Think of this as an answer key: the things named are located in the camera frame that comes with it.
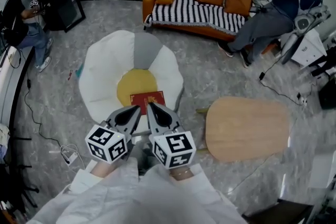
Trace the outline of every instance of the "black shoe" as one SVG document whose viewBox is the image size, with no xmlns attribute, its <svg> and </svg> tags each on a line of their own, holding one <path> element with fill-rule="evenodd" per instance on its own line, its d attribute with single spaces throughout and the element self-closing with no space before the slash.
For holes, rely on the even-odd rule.
<svg viewBox="0 0 336 224">
<path fill-rule="evenodd" d="M 247 53 L 246 53 L 246 51 L 245 51 L 245 49 L 242 49 L 241 51 L 240 51 L 240 57 L 242 58 L 242 60 L 243 60 L 243 66 L 245 67 L 245 68 L 248 68 L 250 65 L 251 65 L 251 63 L 247 60 Z"/>
<path fill-rule="evenodd" d="M 221 49 L 228 57 L 233 57 L 233 51 L 230 50 L 229 46 L 225 41 L 218 41 L 218 47 Z"/>
</svg>

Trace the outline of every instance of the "wooden tabletop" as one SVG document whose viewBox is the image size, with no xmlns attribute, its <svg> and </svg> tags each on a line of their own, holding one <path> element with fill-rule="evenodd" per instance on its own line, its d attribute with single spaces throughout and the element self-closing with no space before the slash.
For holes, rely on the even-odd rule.
<svg viewBox="0 0 336 224">
<path fill-rule="evenodd" d="M 269 156 L 287 147 L 288 110 L 279 102 L 223 97 L 209 108 L 205 130 L 207 148 L 219 161 Z"/>
</svg>

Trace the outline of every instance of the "marble tile floor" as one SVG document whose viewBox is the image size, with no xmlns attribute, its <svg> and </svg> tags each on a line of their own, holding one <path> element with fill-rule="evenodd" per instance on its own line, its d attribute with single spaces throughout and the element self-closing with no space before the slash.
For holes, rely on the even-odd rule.
<svg viewBox="0 0 336 224">
<path fill-rule="evenodd" d="M 42 73 L 37 73 L 33 61 L 29 67 L 32 81 L 27 102 L 34 110 L 34 117 L 43 125 L 41 132 L 56 138 L 61 144 L 74 143 L 85 164 L 90 160 L 84 137 L 95 122 L 91 119 L 79 93 L 75 71 L 83 63 L 91 44 L 116 30 L 143 31 L 142 3 L 126 1 L 83 2 L 86 19 L 68 33 L 54 31 L 52 61 Z M 336 111 L 322 111 L 317 91 L 327 82 L 326 77 L 316 80 L 309 70 L 300 70 L 290 62 L 285 66 L 275 65 L 266 75 L 264 83 L 293 99 L 298 92 L 307 95 L 307 106 L 297 106 L 290 100 L 264 88 L 258 81 L 262 71 L 275 61 L 268 53 L 249 69 L 242 66 L 237 55 L 227 58 L 217 48 L 214 40 L 167 29 L 150 28 L 149 32 L 168 46 L 177 57 L 184 78 L 184 92 L 178 114 L 186 130 L 190 130 L 199 148 L 205 146 L 205 119 L 195 109 L 206 108 L 217 98 L 231 95 L 263 100 L 278 100 L 290 112 L 290 147 L 284 152 L 260 159 L 243 162 L 221 163 L 209 153 L 199 153 L 195 162 L 200 162 L 214 187 L 223 192 L 240 213 L 250 214 L 262 210 L 282 199 L 320 204 L 324 190 L 308 188 L 312 160 L 317 146 L 336 144 Z M 32 137 L 32 142 L 18 142 L 19 159 L 32 165 L 25 171 L 30 183 L 40 189 L 32 193 L 38 207 L 55 197 L 71 183 L 75 173 L 71 171 L 53 141 L 38 136 L 29 108 L 24 103 L 27 92 L 23 83 L 15 116 L 17 135 Z M 77 170 L 79 161 L 72 165 Z M 285 186 L 282 189 L 284 174 Z M 28 206 L 28 215 L 36 212 Z"/>
</svg>

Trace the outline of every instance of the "blue jeans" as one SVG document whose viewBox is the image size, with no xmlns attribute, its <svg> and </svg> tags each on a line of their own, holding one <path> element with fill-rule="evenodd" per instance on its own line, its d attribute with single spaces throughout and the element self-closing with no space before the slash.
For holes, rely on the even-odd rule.
<svg viewBox="0 0 336 224">
<path fill-rule="evenodd" d="M 44 33 L 43 29 L 38 23 L 27 24 L 28 33 L 27 36 L 16 47 L 23 49 L 26 47 L 35 48 L 35 63 L 37 66 L 41 66 L 44 62 L 44 56 L 47 50 L 48 36 Z"/>
</svg>

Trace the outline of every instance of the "orange sofa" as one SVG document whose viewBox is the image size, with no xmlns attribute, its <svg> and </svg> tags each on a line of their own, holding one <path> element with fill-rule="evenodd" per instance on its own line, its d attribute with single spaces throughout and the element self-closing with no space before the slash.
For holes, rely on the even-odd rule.
<svg viewBox="0 0 336 224">
<path fill-rule="evenodd" d="M 147 16 L 152 13 L 156 0 L 143 0 L 142 1 L 142 19 L 145 22 Z M 166 27 L 171 29 L 182 30 L 186 32 L 196 33 L 215 39 L 233 41 L 235 36 L 226 34 L 222 31 L 216 30 L 208 26 L 177 26 L 177 25 L 153 25 L 155 27 Z"/>
</svg>

